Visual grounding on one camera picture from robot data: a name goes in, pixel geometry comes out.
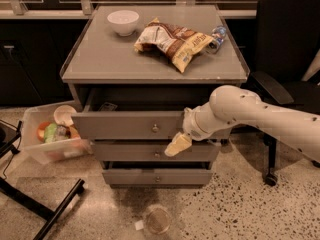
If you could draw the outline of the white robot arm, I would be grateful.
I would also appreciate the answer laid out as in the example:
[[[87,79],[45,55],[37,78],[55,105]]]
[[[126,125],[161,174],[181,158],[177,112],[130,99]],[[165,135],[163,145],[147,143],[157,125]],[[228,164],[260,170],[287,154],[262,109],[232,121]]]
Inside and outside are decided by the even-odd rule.
[[[182,130],[165,149],[175,156],[214,133],[243,124],[252,126],[308,158],[320,161],[319,87],[300,81],[287,85],[295,100],[285,106],[261,100],[257,93],[224,85],[215,89],[209,101],[184,110]]]

